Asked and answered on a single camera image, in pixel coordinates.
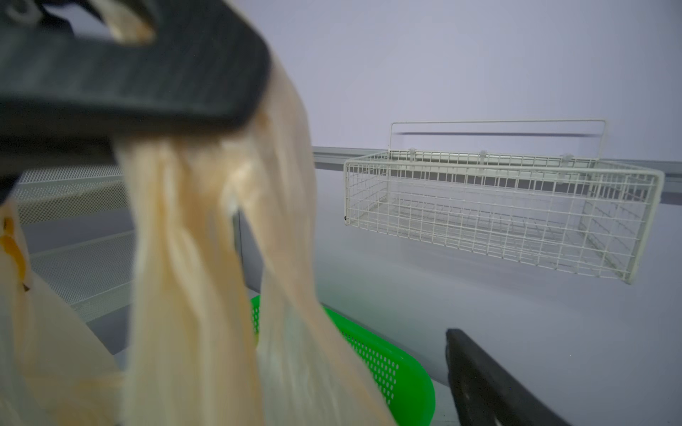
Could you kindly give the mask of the banana print plastic bag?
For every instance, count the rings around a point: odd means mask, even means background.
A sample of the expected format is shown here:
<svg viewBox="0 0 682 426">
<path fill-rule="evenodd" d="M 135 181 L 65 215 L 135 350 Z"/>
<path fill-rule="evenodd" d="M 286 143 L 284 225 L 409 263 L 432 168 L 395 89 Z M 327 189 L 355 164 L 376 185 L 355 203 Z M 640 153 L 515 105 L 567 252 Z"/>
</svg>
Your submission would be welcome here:
<svg viewBox="0 0 682 426">
<path fill-rule="evenodd" d="M 2 424 L 394 423 L 318 301 L 307 112 L 266 45 L 243 127 L 110 141 L 136 236 L 126 368 L 34 272 L 1 195 Z"/>
</svg>

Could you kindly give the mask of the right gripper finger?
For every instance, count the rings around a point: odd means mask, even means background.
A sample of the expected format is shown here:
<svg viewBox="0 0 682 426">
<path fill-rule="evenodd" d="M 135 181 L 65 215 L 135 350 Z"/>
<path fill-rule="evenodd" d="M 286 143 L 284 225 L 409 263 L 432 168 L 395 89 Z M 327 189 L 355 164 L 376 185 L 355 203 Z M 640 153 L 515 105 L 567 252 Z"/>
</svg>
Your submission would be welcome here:
<svg viewBox="0 0 682 426">
<path fill-rule="evenodd" d="M 460 424 L 568 426 L 463 330 L 449 329 L 446 341 L 449 387 Z"/>
</svg>

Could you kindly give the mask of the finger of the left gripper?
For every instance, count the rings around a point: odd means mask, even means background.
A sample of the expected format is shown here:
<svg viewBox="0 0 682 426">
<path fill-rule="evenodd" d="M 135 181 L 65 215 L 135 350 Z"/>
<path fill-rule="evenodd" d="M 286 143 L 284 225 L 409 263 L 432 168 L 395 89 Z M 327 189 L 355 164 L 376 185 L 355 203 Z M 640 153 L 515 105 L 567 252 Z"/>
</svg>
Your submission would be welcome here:
<svg viewBox="0 0 682 426">
<path fill-rule="evenodd" d="M 77 37 L 47 1 L 1 5 L 1 195 L 28 170 L 112 163 L 120 136 L 243 127 L 272 55 L 225 1 L 85 1 L 130 42 Z"/>
</svg>

